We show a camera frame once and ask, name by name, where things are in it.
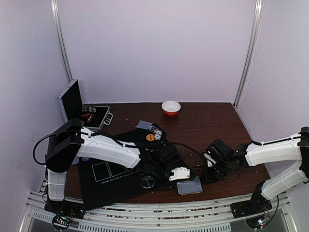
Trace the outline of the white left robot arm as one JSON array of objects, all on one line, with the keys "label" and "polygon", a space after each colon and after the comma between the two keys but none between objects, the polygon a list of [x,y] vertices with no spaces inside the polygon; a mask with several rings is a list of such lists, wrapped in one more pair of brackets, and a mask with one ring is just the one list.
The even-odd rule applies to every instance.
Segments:
[{"label": "white left robot arm", "polygon": [[125,142],[113,136],[93,132],[71,119],[50,135],[45,166],[50,206],[60,215],[70,207],[65,198],[66,174],[76,157],[116,163],[143,172],[160,182],[189,179],[190,169],[177,162],[179,155],[165,157],[157,150],[162,143]]}]

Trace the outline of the blue patterned playing card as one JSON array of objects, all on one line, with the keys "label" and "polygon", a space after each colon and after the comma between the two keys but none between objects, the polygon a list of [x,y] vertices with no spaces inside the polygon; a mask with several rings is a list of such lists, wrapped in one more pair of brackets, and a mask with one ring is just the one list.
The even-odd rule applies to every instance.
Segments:
[{"label": "blue patterned playing card", "polygon": [[137,124],[136,128],[148,130],[152,125],[153,124],[151,122],[140,120],[139,123]]}]

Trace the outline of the poker chip pile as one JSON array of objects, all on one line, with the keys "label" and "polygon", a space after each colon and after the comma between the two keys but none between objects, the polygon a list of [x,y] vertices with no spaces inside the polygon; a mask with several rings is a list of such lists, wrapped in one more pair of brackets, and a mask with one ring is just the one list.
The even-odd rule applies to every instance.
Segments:
[{"label": "poker chip pile", "polygon": [[148,129],[153,135],[155,140],[160,140],[162,137],[162,131],[154,125],[151,125]]}]

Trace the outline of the grey playing card deck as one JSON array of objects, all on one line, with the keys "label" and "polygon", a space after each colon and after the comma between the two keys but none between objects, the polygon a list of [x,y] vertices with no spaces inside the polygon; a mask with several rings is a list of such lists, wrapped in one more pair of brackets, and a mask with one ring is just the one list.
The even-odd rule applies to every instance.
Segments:
[{"label": "grey playing card deck", "polygon": [[202,193],[203,189],[199,176],[196,176],[193,180],[178,181],[177,192],[179,195]]}]

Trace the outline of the black dealer button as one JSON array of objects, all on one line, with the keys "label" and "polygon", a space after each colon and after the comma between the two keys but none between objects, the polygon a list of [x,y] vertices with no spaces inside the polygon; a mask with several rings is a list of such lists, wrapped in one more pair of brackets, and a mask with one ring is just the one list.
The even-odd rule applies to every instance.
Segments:
[{"label": "black dealer button", "polygon": [[152,176],[144,176],[141,178],[140,180],[140,185],[144,188],[144,189],[150,189],[155,185],[155,180]]}]

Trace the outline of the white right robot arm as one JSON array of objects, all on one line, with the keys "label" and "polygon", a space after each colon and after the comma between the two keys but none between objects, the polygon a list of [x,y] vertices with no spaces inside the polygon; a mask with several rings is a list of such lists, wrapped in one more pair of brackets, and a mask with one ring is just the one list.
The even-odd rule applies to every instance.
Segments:
[{"label": "white right robot arm", "polygon": [[235,203],[233,209],[238,213],[249,210],[258,213],[270,209],[270,201],[279,194],[309,181],[309,129],[289,137],[268,142],[251,141],[232,149],[221,139],[213,141],[204,152],[207,163],[202,168],[201,181],[212,184],[224,181],[229,172],[242,168],[268,164],[285,164],[281,172],[271,179],[257,184],[248,201]]}]

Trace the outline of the orange big blind button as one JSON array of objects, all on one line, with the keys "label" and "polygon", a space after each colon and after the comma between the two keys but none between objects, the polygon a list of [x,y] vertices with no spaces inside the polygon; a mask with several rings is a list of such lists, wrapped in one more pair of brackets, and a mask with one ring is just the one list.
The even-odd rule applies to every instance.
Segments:
[{"label": "orange big blind button", "polygon": [[149,142],[155,141],[155,136],[153,134],[148,134],[146,135],[146,140]]}]

